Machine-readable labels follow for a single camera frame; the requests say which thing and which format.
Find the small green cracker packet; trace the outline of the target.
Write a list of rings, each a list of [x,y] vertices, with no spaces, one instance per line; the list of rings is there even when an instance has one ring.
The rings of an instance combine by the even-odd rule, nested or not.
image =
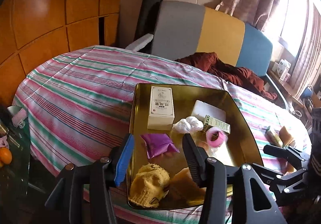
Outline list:
[[[279,135],[274,130],[274,128],[272,128],[271,126],[268,126],[265,133],[267,134],[269,139],[271,139],[273,145],[280,147],[280,148],[283,147],[283,142],[282,142],[281,138],[279,137]]]

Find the yellow sponge piece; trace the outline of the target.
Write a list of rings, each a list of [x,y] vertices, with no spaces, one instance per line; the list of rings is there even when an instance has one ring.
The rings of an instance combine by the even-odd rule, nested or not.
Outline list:
[[[279,131],[279,137],[283,143],[282,146],[295,146],[295,140],[294,137],[288,132],[285,126],[283,126]]]
[[[160,201],[159,207],[179,209],[199,206],[203,204],[205,193],[206,188],[198,187],[186,167],[171,178],[168,194]]]

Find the yellow knitted cloth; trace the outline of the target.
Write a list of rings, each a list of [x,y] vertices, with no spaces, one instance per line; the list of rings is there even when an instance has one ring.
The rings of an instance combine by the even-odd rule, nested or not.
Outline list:
[[[143,208],[157,208],[168,194],[169,173],[157,164],[142,166],[131,184],[129,201]]]

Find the pink tape roll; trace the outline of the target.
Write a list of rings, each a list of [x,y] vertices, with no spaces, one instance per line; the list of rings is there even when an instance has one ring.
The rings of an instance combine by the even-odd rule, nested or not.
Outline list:
[[[206,141],[210,147],[219,148],[228,140],[228,136],[219,128],[212,127],[206,132]]]

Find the purple snack packet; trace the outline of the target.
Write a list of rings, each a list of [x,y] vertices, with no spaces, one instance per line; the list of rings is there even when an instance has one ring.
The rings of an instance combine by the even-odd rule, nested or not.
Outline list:
[[[148,159],[164,153],[180,152],[167,134],[149,133],[142,134],[140,137],[144,140]]]

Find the green medicine box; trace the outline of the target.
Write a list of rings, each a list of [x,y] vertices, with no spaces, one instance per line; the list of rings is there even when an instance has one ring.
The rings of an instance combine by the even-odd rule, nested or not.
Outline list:
[[[212,127],[216,127],[224,132],[226,135],[229,135],[231,132],[231,126],[217,118],[214,118],[210,115],[206,115],[203,122],[203,131],[206,132]]]

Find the white plastic bag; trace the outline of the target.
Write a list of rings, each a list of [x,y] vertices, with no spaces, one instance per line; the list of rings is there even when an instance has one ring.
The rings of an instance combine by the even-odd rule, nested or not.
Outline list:
[[[191,134],[203,130],[203,123],[194,116],[188,116],[179,120],[172,127],[172,130],[180,134]]]

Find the white tea carton box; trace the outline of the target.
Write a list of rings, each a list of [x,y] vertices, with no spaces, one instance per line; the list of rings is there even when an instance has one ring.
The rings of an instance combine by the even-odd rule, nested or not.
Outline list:
[[[175,119],[173,92],[170,87],[152,86],[147,128],[171,130]]]

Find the white soap bar block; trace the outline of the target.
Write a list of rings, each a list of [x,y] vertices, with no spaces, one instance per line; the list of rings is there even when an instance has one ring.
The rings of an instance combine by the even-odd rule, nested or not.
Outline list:
[[[206,115],[209,115],[223,122],[226,121],[226,112],[224,110],[221,110],[215,106],[212,106],[211,104],[207,104],[200,100],[196,100],[192,109],[191,116],[196,117],[200,121],[204,121]]]

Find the gold metal tray box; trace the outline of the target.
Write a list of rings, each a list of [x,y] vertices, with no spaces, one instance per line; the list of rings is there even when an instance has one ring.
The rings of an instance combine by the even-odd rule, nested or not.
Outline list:
[[[225,204],[228,195],[227,173],[238,171],[243,164],[263,164],[254,136],[231,95],[223,90],[187,85],[166,85],[172,90],[174,122],[192,114],[196,101],[211,104],[226,114],[231,126],[228,140],[214,152],[206,142],[203,131],[191,134],[175,132],[171,125],[164,130],[147,126],[151,90],[153,84],[138,84],[135,87],[129,132],[134,135],[135,148],[127,171],[127,190],[131,190],[139,169],[156,164],[165,169],[170,178],[183,169],[188,170],[187,179],[175,179],[168,194],[159,201],[156,210],[174,210],[204,205],[217,210]],[[172,139],[178,152],[147,157],[143,134],[166,134]]]

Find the wooden chair with clutter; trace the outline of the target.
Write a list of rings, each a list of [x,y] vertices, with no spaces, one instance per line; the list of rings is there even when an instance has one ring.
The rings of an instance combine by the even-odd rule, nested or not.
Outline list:
[[[305,126],[312,123],[312,109],[320,107],[320,99],[314,93],[312,85],[308,85],[300,96],[300,100],[303,102],[302,108],[302,122]]]

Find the wooden side desk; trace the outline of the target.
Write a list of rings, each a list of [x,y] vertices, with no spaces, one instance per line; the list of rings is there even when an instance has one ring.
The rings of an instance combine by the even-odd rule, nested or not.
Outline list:
[[[296,105],[300,106],[301,108],[304,107],[303,101],[294,96],[294,90],[290,87],[288,83],[281,80],[277,76],[277,74],[272,70],[268,70],[267,74],[271,77],[272,81],[275,82],[275,84],[278,86],[278,89],[282,92],[284,98],[291,98],[291,101],[296,103]]]

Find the striped pink green tablecloth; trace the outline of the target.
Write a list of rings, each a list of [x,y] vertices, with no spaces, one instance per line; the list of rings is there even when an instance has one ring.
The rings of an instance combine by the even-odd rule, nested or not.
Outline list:
[[[187,64],[120,48],[92,46],[56,56],[22,81],[13,104],[28,112],[32,154],[57,175],[88,165],[122,142],[139,83],[201,86],[227,91],[262,149],[265,130],[286,127],[296,148],[311,152],[303,123],[246,89]]]

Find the white boxes on desk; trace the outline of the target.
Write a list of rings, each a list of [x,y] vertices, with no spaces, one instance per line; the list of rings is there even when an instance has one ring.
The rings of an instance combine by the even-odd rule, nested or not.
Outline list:
[[[280,80],[284,81],[285,77],[290,70],[291,64],[285,59],[281,59],[279,63],[274,63],[272,71],[278,75]]]

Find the rust red jacket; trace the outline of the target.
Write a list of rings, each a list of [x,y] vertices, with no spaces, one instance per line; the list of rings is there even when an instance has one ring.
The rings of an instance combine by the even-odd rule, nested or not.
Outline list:
[[[235,67],[222,62],[215,52],[195,53],[177,62],[188,64],[204,72],[220,77],[225,81],[251,91],[269,101],[275,101],[277,94],[264,89],[264,80],[252,70],[245,67]]]

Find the orange fruit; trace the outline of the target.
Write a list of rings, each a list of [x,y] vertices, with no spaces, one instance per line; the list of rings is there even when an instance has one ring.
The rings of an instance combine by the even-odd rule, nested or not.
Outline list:
[[[0,167],[3,167],[4,165],[9,165],[11,162],[12,162],[11,151],[6,147],[2,147],[0,149]]]

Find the pink curtain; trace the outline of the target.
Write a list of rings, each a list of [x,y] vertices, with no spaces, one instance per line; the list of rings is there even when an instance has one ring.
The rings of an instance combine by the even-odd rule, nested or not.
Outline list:
[[[265,30],[275,17],[280,0],[221,0],[216,10]],[[309,10],[307,35],[290,77],[290,86],[299,97],[313,83],[320,72],[320,12],[317,7]]]

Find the wooden wardrobe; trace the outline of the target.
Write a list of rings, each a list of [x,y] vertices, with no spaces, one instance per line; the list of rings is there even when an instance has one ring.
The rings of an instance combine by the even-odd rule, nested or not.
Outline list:
[[[34,68],[69,51],[117,43],[120,0],[3,0],[1,106]]]

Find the black rolled mat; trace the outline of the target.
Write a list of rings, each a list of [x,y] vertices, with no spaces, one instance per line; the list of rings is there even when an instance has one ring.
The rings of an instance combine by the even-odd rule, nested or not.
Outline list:
[[[163,0],[143,0],[140,7],[134,40],[146,34],[154,34],[160,4]]]

